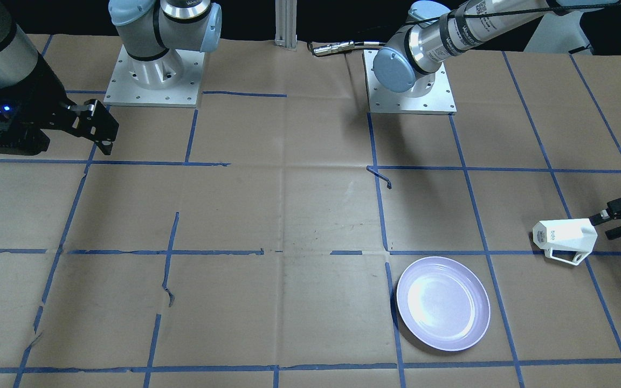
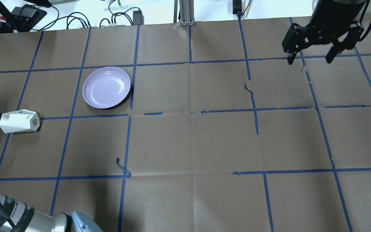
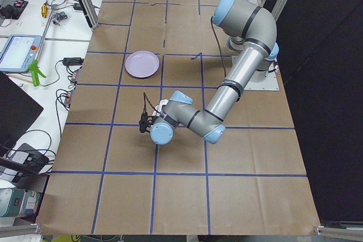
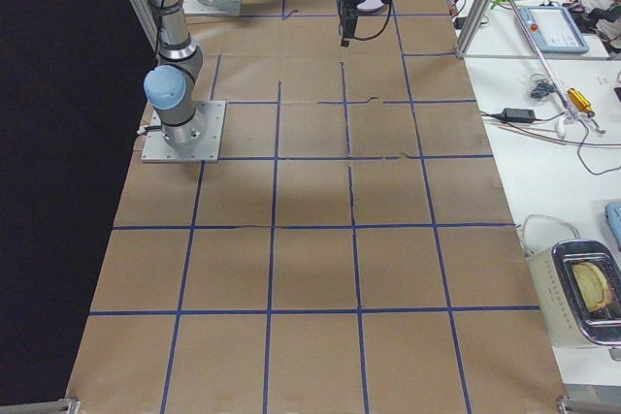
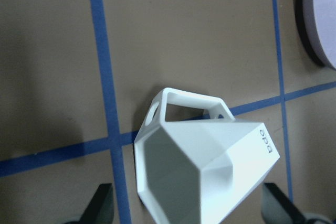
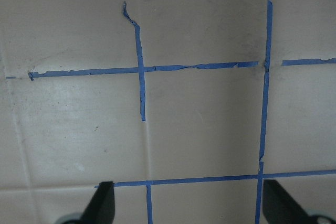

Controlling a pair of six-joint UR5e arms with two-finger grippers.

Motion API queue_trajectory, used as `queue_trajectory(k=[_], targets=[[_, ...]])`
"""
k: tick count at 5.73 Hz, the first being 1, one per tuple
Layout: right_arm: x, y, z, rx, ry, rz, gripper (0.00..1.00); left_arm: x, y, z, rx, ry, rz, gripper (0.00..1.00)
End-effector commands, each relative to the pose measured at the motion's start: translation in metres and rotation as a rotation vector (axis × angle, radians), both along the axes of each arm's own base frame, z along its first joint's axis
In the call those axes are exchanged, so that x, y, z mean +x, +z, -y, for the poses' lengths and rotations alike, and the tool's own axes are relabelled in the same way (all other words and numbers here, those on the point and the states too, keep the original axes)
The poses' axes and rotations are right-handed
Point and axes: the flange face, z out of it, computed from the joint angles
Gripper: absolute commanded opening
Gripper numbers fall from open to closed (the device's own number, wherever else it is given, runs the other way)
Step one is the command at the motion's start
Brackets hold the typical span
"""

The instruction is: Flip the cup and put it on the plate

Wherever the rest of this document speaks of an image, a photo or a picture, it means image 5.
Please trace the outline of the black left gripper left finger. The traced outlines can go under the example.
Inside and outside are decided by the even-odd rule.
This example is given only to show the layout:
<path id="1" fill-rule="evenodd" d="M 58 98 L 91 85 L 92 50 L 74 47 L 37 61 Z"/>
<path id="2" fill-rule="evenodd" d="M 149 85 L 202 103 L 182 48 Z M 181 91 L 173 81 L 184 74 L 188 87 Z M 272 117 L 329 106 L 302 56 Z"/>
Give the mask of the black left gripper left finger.
<path id="1" fill-rule="evenodd" d="M 112 184 L 100 184 L 77 223 L 113 223 L 113 219 Z"/>

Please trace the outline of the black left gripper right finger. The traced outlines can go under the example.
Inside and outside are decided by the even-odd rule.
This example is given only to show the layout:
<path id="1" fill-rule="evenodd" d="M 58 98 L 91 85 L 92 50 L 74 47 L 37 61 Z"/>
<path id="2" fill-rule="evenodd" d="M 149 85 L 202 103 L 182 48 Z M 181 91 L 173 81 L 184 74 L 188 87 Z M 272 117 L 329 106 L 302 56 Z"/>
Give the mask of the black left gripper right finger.
<path id="1" fill-rule="evenodd" d="M 265 223 L 305 223 L 306 218 L 275 183 L 263 183 L 261 216 Z"/>

